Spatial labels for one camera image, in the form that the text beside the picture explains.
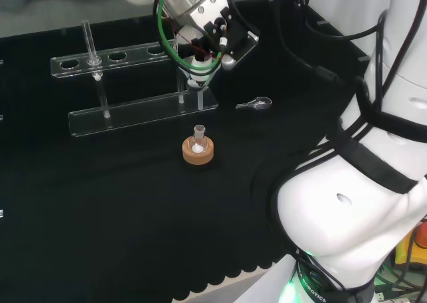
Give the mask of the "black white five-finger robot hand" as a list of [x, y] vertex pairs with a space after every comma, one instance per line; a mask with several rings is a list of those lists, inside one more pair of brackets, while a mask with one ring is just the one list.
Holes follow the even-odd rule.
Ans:
[[[207, 38], [197, 29], [186, 25], [179, 31], [174, 32], [174, 49], [177, 54], [188, 64], [198, 67], [206, 67], [212, 64], [217, 56], [210, 49]], [[186, 78], [186, 86], [190, 91], [201, 91], [207, 87], [220, 69], [220, 65], [211, 70], [196, 71], [196, 73], [207, 73], [205, 76], [190, 74], [181, 69]]]

